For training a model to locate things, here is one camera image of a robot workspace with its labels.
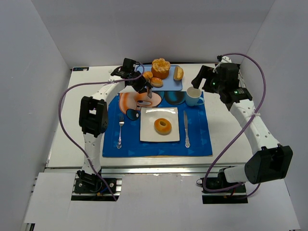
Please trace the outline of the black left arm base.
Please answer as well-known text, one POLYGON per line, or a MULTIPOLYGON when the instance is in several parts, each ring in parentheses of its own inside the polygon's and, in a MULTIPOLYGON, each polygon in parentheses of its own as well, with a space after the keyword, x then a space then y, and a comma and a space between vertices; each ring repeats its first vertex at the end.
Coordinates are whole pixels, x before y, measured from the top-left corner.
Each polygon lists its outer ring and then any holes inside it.
POLYGON ((72 201, 115 201, 119 198, 122 179, 104 178, 78 170, 73 185, 72 201))

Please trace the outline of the glazed round bun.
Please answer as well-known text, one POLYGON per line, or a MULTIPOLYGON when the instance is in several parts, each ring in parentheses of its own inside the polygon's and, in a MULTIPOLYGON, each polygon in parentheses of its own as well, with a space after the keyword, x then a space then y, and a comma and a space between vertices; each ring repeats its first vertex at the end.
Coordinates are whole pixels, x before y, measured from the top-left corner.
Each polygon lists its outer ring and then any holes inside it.
POLYGON ((150 83, 153 87, 156 87, 156 88, 160 88, 163 86, 163 80, 157 77, 151 78, 150 83))

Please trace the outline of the ring donut bread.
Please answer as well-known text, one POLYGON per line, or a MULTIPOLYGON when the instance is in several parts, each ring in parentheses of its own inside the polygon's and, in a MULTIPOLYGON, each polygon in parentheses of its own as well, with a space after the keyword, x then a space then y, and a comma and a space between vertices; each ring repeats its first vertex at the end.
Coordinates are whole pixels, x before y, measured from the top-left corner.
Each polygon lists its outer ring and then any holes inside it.
POLYGON ((159 118, 154 122, 155 130, 162 135, 167 135, 172 130, 171 123, 165 118, 159 118))

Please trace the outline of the black label sticker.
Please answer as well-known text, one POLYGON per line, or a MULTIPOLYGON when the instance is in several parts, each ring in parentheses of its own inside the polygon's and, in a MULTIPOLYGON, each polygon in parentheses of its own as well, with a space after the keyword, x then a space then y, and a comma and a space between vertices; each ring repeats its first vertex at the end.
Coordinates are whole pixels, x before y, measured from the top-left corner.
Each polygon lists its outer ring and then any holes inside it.
POLYGON ((89 70, 89 67, 74 67, 72 69, 73 72, 75 71, 88 71, 89 70))

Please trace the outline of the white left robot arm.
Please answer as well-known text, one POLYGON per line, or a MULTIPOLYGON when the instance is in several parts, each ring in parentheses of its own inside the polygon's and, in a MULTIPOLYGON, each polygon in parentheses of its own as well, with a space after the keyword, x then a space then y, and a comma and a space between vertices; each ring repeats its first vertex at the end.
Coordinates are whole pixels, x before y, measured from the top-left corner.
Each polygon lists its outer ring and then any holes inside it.
POLYGON ((85 158, 82 171, 93 175, 101 171, 101 141, 102 135, 108 127, 108 105, 127 86, 141 94, 152 96, 152 86, 143 76, 144 70, 137 70, 143 65, 139 62, 125 58, 121 67, 117 67, 108 82, 90 97, 81 99, 79 125, 82 129, 85 142, 85 158))

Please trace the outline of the metal tongs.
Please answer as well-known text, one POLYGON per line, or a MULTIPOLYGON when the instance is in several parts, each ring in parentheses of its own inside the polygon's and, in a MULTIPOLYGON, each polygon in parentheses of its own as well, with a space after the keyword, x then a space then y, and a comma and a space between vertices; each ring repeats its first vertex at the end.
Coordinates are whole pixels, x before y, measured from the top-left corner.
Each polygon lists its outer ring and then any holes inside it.
POLYGON ((151 99, 152 98, 152 85, 149 81, 146 81, 145 88, 146 88, 147 96, 151 99))

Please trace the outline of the small round bun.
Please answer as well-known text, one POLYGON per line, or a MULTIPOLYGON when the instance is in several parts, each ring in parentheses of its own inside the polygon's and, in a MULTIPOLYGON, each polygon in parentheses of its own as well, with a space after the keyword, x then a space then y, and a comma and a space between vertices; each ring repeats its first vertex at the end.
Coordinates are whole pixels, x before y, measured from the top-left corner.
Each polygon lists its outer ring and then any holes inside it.
POLYGON ((148 80, 151 81, 152 77, 153 77, 153 73, 151 71, 146 71, 143 73, 143 77, 148 80))

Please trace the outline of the white square plate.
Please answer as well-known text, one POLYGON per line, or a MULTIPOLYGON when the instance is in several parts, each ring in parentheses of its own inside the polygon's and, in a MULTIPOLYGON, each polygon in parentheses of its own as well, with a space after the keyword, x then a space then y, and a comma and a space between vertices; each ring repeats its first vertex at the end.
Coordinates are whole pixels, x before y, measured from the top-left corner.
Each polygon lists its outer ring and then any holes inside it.
POLYGON ((176 107, 141 109, 140 141, 174 142, 180 140, 179 114, 176 107), (167 135, 159 134, 154 128, 154 122, 159 118, 167 119, 172 130, 167 135))

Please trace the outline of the tall orange muffin bread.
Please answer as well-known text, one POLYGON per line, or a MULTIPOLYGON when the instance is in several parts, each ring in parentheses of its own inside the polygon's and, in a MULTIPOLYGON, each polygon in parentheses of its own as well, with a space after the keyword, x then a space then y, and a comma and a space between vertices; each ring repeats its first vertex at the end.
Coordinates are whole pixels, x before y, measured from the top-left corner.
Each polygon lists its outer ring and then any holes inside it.
POLYGON ((169 75, 170 67, 170 62, 166 61, 164 58, 154 59, 152 61, 151 72, 154 77, 165 79, 169 75))

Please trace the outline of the silver knife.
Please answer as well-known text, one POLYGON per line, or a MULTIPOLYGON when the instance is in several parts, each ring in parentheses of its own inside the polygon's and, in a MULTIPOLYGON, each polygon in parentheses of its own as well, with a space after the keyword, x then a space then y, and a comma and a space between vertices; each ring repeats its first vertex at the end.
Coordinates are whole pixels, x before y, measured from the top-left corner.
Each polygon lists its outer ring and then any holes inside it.
POLYGON ((186 111, 183 111, 184 127, 185 127, 185 147, 190 147, 190 140, 188 134, 188 117, 186 111))

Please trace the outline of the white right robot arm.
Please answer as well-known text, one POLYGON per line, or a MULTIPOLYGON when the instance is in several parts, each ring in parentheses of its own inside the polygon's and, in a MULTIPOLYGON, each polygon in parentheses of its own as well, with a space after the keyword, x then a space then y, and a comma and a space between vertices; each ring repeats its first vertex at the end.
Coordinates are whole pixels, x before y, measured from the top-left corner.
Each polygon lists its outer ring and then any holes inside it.
POLYGON ((220 170, 215 182, 207 179, 210 172, 206 172, 202 187, 211 193, 226 192, 246 182, 259 185, 284 179, 293 157, 291 147, 283 146, 274 138, 260 117, 259 110, 266 95, 266 80, 262 80, 264 86, 261 101, 255 106, 252 95, 241 79, 240 65, 233 63, 230 56, 230 53, 219 55, 218 64, 214 68, 203 65, 196 78, 191 81, 192 86, 197 89, 204 79, 202 89, 218 94, 221 102, 241 126, 240 132, 221 151, 210 167, 214 167, 242 134, 248 139, 253 156, 244 165, 220 170))

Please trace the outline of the light blue cup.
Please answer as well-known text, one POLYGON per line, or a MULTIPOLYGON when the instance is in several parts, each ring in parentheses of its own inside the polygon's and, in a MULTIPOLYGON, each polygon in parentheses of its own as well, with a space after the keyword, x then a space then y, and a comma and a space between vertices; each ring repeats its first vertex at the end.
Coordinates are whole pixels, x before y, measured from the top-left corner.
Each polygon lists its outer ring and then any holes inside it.
POLYGON ((201 95, 202 91, 200 89, 189 87, 186 91, 186 104, 190 107, 203 105, 205 101, 201 95))

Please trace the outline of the halved bread roll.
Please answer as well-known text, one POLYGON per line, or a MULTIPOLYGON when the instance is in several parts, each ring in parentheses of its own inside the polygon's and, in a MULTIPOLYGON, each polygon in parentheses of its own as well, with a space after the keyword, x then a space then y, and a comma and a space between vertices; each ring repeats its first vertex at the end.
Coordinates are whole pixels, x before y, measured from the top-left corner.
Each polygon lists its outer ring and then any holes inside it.
POLYGON ((180 80, 182 80, 183 76, 184 76, 183 69, 179 66, 176 66, 175 70, 174 70, 174 75, 173 75, 174 80, 180 81, 180 80))

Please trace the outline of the silver fork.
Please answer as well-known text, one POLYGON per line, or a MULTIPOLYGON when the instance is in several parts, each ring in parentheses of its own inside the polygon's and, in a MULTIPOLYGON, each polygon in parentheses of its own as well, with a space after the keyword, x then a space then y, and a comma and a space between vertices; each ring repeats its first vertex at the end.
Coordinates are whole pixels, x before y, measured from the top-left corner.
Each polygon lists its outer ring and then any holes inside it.
POLYGON ((124 125, 125 121, 124 121, 124 115, 121 114, 119 116, 119 136, 118 136, 118 141, 117 141, 117 149, 120 149, 122 147, 122 138, 121 138, 121 133, 122 133, 122 127, 124 125))

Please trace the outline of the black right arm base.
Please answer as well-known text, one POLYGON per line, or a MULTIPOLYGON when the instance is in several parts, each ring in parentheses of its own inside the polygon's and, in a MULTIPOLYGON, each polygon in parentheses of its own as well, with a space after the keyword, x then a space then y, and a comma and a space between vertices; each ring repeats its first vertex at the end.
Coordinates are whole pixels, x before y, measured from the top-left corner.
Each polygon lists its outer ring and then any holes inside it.
MULTIPOLYGON (((204 205, 231 205, 231 204, 247 204, 246 187, 241 185, 227 191, 209 192, 203 187, 204 178, 196 181, 196 185, 202 188, 202 202, 204 205)), ((211 190, 218 190, 234 186, 236 183, 228 183, 223 170, 218 172, 216 177, 208 177, 206 179, 206 187, 211 190)))

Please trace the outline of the light blue tray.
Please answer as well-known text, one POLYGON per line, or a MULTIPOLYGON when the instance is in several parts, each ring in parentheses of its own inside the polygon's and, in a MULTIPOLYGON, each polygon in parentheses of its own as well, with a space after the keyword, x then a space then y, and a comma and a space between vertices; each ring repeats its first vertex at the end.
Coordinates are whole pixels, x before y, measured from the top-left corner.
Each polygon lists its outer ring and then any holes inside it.
MULTIPOLYGON (((177 65, 172 64, 169 70, 169 75, 166 79, 163 79, 163 86, 154 87, 152 86, 152 91, 182 91, 182 80, 175 80, 174 73, 177 65)), ((144 65, 144 71, 151 71, 152 65, 144 65)), ((135 71, 142 73, 143 68, 141 65, 135 67, 135 71)))

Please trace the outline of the blue cartoon placemat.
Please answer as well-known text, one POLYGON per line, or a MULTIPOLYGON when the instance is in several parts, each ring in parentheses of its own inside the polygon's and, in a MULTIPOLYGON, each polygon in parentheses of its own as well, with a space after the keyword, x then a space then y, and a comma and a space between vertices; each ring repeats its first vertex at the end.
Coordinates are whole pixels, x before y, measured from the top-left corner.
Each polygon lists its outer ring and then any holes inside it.
POLYGON ((212 145, 204 105, 190 107, 183 91, 156 91, 152 98, 145 93, 121 93, 108 108, 108 128, 104 134, 103 157, 148 157, 148 156, 211 156, 212 145), (176 107, 179 114, 180 140, 174 142, 140 141, 141 109, 176 107), (183 111, 188 117, 190 147, 185 147, 183 111), (122 147, 117 149, 119 116, 124 115, 122 147))

